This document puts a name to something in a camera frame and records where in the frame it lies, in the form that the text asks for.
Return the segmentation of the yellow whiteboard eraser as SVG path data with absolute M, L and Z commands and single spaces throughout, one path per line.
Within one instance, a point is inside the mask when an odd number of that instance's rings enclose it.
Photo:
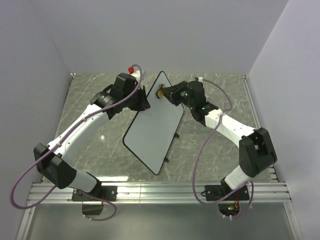
M 158 98 L 158 99 L 162 99 L 163 96 L 164 96 L 164 93 L 163 93 L 163 88 L 165 88 L 166 85 L 165 84 L 160 84 L 158 89 L 156 90 L 155 92 L 155 96 Z

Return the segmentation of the black framed whiteboard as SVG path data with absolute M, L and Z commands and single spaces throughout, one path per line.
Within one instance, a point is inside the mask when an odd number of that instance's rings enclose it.
M 158 99 L 156 91 L 171 83 L 161 71 L 146 95 L 150 108 L 139 111 L 125 132 L 123 145 L 154 175 L 158 175 L 184 115 L 182 104 L 175 106 L 166 98 Z

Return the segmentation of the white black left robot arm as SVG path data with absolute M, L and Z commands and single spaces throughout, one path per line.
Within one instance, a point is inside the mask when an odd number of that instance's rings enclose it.
M 89 137 L 123 109 L 138 112 L 151 107 L 142 85 L 145 76 L 145 71 L 140 70 L 118 74 L 115 82 L 96 93 L 84 112 L 61 135 L 47 145 L 39 143 L 33 150 L 37 171 L 59 189 L 77 189 L 89 201 L 101 199 L 105 194 L 101 181 L 75 169 L 71 161 Z

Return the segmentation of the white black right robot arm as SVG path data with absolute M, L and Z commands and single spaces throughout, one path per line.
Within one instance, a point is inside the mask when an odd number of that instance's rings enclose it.
M 239 190 L 250 183 L 254 177 L 275 164 L 278 160 L 270 133 L 263 127 L 247 126 L 226 113 L 232 108 L 220 109 L 210 103 L 205 94 L 201 77 L 166 87 L 160 84 L 155 91 L 157 99 L 165 98 L 172 105 L 185 105 L 190 109 L 193 119 L 219 132 L 238 148 L 238 166 L 220 181 L 220 193 L 216 202 L 232 200 Z

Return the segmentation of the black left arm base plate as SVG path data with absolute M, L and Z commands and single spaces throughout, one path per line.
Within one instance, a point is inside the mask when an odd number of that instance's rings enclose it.
M 117 199 L 118 187 L 115 185 L 101 185 L 98 189 L 91 192 L 83 193 L 80 190 L 74 190 L 71 200 L 73 202 L 89 202 L 96 201 L 95 198 L 103 199 L 106 201 L 114 202 Z

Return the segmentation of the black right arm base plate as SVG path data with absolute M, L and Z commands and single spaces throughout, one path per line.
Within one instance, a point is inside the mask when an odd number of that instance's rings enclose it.
M 229 194 L 232 190 L 227 187 L 223 187 L 218 184 L 209 184 L 204 186 L 204 191 L 201 192 L 201 196 L 205 197 L 206 201 L 217 201 L 222 197 Z M 245 185 L 238 191 L 230 195 L 225 201 L 248 201 L 250 199 L 248 187 Z

